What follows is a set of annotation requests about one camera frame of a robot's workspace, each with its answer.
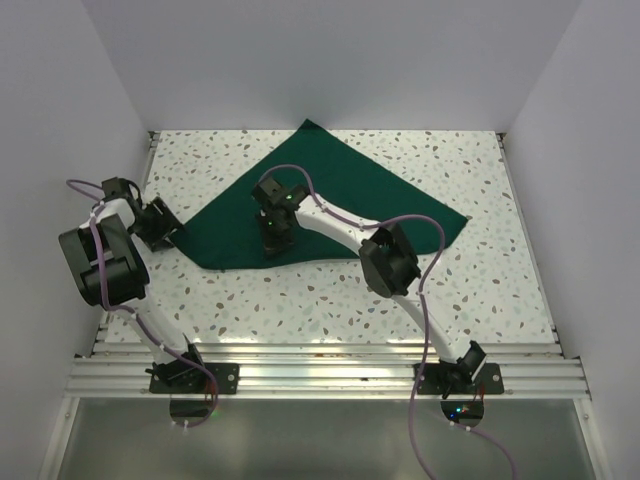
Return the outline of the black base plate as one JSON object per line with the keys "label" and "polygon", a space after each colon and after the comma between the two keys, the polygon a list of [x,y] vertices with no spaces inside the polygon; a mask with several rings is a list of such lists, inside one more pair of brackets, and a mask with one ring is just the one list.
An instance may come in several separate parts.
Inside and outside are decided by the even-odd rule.
{"label": "black base plate", "polygon": [[200,370],[182,380],[171,380],[169,384],[153,374],[149,384],[152,394],[187,395],[187,394],[221,394],[235,395],[240,379],[240,366],[237,363],[205,363],[210,372],[205,375]]}
{"label": "black base plate", "polygon": [[451,395],[501,395],[505,392],[500,366],[497,363],[485,363],[473,381],[453,379],[450,375],[452,371],[453,368],[444,363],[426,363],[420,376],[417,394],[446,399]]}

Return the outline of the aluminium rail frame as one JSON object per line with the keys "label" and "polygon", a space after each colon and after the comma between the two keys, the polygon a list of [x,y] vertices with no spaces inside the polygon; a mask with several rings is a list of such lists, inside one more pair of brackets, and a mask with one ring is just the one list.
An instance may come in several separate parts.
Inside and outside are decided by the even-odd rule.
{"label": "aluminium rail frame", "polygon": [[433,317],[500,371],[478,429],[413,396],[417,325],[353,262],[206,271],[147,255],[162,312],[238,391],[203,425],[149,391],[149,352],[119,318],[77,359],[43,468],[59,479],[607,479],[591,392],[566,355],[491,131],[342,130],[338,142],[463,213],[427,283]]}

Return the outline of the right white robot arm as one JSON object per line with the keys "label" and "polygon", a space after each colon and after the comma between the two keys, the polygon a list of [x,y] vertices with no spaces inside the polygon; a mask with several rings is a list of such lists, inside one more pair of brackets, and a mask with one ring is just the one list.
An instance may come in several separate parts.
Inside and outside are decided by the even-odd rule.
{"label": "right white robot arm", "polygon": [[418,256],[400,222],[421,220],[436,228],[440,243],[444,231],[437,222],[419,214],[401,215],[376,221],[343,210],[313,189],[297,185],[287,188],[272,177],[260,180],[252,190],[260,205],[256,215],[265,252],[286,250],[293,244],[294,229],[299,227],[319,233],[355,253],[367,286],[377,295],[395,301],[424,329],[439,357],[433,377],[438,391],[466,393],[481,380],[486,354],[473,340],[464,339],[446,326],[427,306],[425,283]]}

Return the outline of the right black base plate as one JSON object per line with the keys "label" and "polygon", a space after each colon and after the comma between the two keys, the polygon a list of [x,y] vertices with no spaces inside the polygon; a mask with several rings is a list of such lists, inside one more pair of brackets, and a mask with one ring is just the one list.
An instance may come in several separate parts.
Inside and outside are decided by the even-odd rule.
{"label": "right black base plate", "polygon": [[485,363],[473,381],[453,379],[450,375],[452,371],[453,368],[444,363],[426,363],[420,376],[417,394],[446,399],[451,395],[501,395],[505,392],[500,366],[497,363]]}

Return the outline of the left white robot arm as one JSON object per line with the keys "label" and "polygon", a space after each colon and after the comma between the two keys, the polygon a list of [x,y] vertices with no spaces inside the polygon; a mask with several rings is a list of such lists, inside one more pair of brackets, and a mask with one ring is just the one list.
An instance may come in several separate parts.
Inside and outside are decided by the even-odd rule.
{"label": "left white robot arm", "polygon": [[183,224],[159,196],[146,202],[129,179],[113,177],[100,185],[68,179],[66,185],[94,201],[85,223],[59,235],[81,297],[129,324],[153,356],[148,373],[154,379],[189,393],[201,390],[208,369],[195,345],[158,309],[133,240],[152,252],[171,249],[170,236]]}

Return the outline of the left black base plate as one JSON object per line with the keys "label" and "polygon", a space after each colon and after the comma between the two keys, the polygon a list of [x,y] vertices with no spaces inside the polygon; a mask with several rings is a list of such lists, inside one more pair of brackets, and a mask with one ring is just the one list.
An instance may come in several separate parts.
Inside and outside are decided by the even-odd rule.
{"label": "left black base plate", "polygon": [[205,375],[200,370],[182,380],[171,380],[169,384],[153,374],[149,384],[152,394],[187,395],[187,394],[221,394],[235,395],[240,379],[240,366],[237,363],[205,363],[210,372]]}

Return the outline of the green surgical cloth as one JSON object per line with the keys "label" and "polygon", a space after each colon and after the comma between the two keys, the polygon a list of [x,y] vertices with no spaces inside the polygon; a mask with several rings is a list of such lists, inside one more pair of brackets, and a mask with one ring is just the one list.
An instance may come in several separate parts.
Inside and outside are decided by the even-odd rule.
{"label": "green surgical cloth", "polygon": [[348,248],[313,231],[298,229],[292,248],[265,255],[251,192],[260,176],[276,167],[287,187],[310,176],[316,192],[333,205],[369,220],[422,214],[443,228],[452,244],[467,224],[461,213],[410,185],[311,121],[301,127],[234,183],[212,199],[171,237],[192,262],[208,270],[268,269],[301,262],[350,260]]}

